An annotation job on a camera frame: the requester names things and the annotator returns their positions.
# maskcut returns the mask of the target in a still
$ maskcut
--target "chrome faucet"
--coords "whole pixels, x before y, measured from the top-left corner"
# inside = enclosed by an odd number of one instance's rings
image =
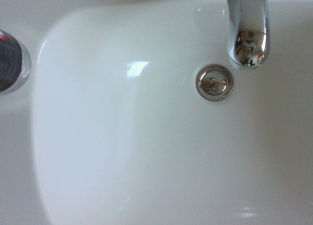
[[[257,68],[269,54],[267,0],[227,0],[228,54],[237,68]]]

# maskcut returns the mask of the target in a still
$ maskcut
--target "sink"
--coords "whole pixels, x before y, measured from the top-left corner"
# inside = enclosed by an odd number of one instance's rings
[[[0,96],[0,224],[313,224],[313,0],[268,0],[256,70],[230,64],[226,0],[0,1],[33,60]]]

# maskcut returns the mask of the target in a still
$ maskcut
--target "drain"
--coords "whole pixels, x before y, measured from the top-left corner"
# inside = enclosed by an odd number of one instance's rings
[[[233,90],[234,78],[230,71],[220,65],[205,66],[197,75],[196,86],[199,94],[210,101],[227,98]]]

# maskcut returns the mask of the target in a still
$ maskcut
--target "sink basin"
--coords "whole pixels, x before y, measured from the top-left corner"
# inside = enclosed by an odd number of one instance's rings
[[[0,1],[33,60],[0,96],[0,224],[313,224],[313,0],[269,0],[256,70],[229,62],[226,0]]]

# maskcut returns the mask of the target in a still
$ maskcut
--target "chrome drain cover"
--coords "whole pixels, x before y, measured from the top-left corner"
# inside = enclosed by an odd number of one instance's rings
[[[234,78],[225,67],[208,65],[198,73],[196,86],[203,98],[210,101],[220,101],[227,98],[232,92]]]

